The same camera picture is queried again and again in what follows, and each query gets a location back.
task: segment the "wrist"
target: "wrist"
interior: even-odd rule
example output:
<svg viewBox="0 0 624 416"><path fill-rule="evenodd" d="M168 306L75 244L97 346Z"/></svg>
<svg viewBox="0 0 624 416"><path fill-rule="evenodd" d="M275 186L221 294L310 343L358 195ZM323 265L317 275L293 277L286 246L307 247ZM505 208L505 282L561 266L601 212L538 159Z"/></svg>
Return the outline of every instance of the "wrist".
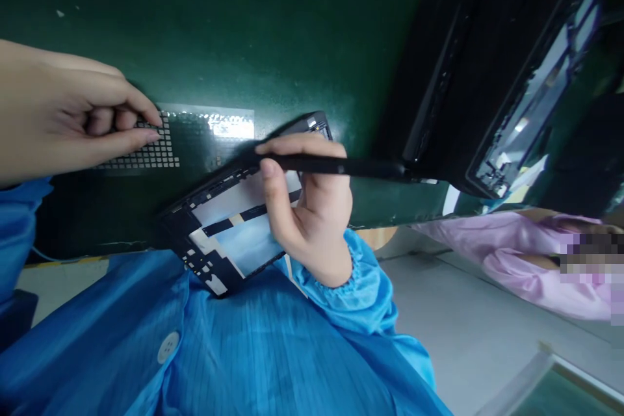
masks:
<svg viewBox="0 0 624 416"><path fill-rule="evenodd" d="M321 261L304 265L312 276L329 288L338 288L349 281L353 272L351 252L344 239L323 253Z"/></svg>

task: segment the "fingernail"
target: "fingernail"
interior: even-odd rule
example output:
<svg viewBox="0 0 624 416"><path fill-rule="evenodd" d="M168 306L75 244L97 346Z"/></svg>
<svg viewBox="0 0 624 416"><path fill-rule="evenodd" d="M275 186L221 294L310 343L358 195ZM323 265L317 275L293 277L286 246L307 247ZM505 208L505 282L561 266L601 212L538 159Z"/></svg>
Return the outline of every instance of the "fingernail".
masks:
<svg viewBox="0 0 624 416"><path fill-rule="evenodd" d="M262 171L262 176L266 179L268 177L273 177L275 174L275 162L270 159L263 159L260 161L260 170Z"/></svg>
<svg viewBox="0 0 624 416"><path fill-rule="evenodd" d="M148 135L148 143L154 143L155 141L158 141L161 139L161 136L156 133L156 132L149 132Z"/></svg>

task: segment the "hand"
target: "hand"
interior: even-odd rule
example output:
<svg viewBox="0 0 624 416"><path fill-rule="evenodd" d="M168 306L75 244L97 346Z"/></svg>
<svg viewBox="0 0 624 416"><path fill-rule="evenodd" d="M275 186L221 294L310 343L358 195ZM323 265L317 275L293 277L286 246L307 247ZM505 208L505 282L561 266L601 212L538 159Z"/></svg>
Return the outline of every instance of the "hand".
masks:
<svg viewBox="0 0 624 416"><path fill-rule="evenodd" d="M345 147L316 133L298 133L270 140L256 147L262 155L275 153L346 157ZM273 237L292 258L328 287L351 278L351 254L344 239L353 197L345 175L304 174L302 195L291 207L281 166L263 159L266 209Z"/></svg>
<svg viewBox="0 0 624 416"><path fill-rule="evenodd" d="M0 40L0 185L85 169L158 139L158 110L108 65ZM110 133L113 121L117 130Z"/></svg>

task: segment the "white button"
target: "white button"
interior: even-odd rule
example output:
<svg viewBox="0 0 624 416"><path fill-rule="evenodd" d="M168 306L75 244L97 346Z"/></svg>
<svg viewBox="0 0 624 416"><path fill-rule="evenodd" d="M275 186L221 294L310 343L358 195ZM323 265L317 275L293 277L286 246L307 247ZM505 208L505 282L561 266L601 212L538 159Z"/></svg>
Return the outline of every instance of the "white button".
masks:
<svg viewBox="0 0 624 416"><path fill-rule="evenodd" d="M161 343L161 348L158 350L158 364L164 364L164 362L172 355L176 350L178 343L180 342L180 334L176 331L169 333L167 338Z"/></svg>

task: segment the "pen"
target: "pen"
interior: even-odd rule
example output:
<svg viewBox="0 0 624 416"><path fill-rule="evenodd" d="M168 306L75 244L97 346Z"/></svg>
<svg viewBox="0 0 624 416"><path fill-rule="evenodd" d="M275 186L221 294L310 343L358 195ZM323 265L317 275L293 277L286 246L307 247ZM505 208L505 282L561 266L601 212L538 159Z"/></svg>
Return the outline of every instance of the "pen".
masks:
<svg viewBox="0 0 624 416"><path fill-rule="evenodd" d="M339 174L352 177L372 179L390 179L409 182L411 178L403 164L376 159L338 158L308 154L276 155L256 153L249 154L246 159L252 165L260 165L264 158L273 159L284 170L307 172L310 174Z"/></svg>

